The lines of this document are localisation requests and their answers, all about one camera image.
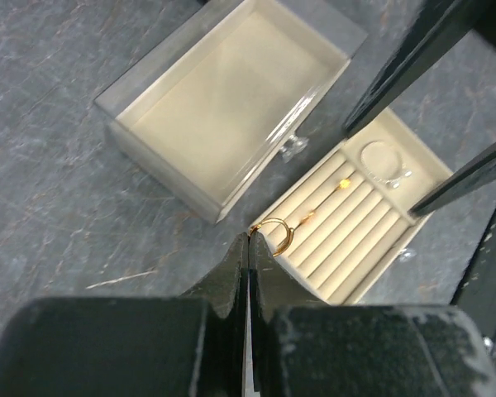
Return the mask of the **beige jewelry box with lid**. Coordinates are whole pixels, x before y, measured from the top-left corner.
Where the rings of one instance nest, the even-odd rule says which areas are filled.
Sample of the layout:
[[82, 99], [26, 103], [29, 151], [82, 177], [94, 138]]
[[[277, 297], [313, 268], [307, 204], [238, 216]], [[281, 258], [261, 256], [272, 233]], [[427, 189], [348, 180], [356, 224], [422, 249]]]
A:
[[365, 38], [325, 1], [210, 1], [95, 103], [122, 152], [216, 223]]

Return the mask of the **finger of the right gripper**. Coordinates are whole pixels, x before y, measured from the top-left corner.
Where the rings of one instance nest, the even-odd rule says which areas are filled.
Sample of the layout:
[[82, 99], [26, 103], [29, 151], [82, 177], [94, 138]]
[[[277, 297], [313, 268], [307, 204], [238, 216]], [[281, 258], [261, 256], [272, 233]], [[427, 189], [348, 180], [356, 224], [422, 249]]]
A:
[[404, 38], [354, 106], [343, 129], [354, 136], [460, 41], [493, 3], [427, 0]]
[[496, 142], [413, 205], [409, 212], [424, 217], [496, 180]]

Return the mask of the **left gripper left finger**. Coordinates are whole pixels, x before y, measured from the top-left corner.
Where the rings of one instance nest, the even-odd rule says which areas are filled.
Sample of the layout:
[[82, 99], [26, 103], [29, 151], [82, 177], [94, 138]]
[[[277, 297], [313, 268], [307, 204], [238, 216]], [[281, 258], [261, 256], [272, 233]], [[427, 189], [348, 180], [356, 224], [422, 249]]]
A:
[[248, 236], [237, 235], [223, 259], [185, 298], [205, 303], [198, 334], [192, 396], [245, 394]]

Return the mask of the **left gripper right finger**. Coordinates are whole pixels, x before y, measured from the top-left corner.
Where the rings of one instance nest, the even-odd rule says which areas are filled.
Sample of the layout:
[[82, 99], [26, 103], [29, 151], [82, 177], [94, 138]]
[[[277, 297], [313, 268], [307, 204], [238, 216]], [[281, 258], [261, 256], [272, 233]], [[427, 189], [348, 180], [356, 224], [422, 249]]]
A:
[[278, 263], [261, 233], [250, 235], [248, 255], [255, 390], [262, 396], [275, 390], [281, 395], [281, 351], [297, 338], [286, 317], [293, 309], [316, 309], [326, 304]]

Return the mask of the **beige jewelry tray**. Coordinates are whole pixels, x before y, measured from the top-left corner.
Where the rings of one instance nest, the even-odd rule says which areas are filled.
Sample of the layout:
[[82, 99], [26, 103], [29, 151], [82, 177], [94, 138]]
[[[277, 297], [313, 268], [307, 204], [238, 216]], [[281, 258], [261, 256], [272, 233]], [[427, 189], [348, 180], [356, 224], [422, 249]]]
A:
[[329, 151], [254, 223], [319, 299], [355, 304], [428, 217], [409, 210], [452, 175], [390, 108]]

